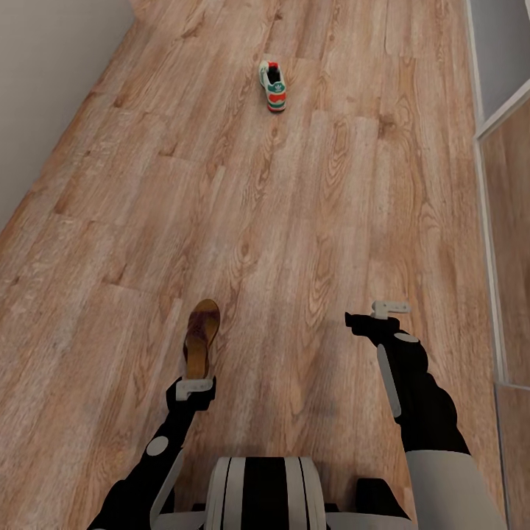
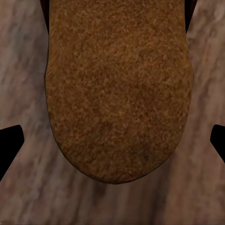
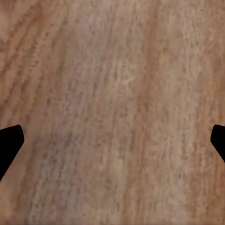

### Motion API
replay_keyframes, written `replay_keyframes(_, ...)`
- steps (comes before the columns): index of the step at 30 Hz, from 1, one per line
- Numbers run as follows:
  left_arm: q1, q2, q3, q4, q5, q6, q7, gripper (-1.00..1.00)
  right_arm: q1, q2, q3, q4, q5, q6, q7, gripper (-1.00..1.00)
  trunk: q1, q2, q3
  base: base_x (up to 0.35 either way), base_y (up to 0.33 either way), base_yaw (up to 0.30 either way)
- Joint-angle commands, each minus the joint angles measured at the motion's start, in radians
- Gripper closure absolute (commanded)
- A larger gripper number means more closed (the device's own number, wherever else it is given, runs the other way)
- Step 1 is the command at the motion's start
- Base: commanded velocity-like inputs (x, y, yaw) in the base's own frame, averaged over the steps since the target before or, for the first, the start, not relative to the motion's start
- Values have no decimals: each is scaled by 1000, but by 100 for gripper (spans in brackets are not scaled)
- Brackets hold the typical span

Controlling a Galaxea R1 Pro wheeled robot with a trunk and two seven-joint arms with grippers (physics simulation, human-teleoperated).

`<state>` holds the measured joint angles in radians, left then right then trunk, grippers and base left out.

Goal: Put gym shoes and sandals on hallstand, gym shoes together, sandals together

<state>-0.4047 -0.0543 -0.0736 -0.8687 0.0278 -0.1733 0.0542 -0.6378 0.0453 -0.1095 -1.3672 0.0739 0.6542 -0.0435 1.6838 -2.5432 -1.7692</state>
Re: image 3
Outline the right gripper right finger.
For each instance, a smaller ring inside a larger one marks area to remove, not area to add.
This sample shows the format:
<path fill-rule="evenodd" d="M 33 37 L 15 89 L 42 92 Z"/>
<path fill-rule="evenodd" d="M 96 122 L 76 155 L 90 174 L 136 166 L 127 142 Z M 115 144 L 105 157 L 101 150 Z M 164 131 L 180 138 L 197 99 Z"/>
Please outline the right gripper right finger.
<path fill-rule="evenodd" d="M 210 141 L 225 162 L 225 126 L 214 125 Z"/>

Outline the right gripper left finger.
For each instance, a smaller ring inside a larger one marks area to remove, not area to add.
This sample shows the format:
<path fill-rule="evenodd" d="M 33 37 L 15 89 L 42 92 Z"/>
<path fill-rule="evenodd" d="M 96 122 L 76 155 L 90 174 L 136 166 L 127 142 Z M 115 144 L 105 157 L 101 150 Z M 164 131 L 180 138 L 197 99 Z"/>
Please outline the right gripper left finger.
<path fill-rule="evenodd" d="M 21 125 L 0 130 L 0 181 L 24 144 Z"/>

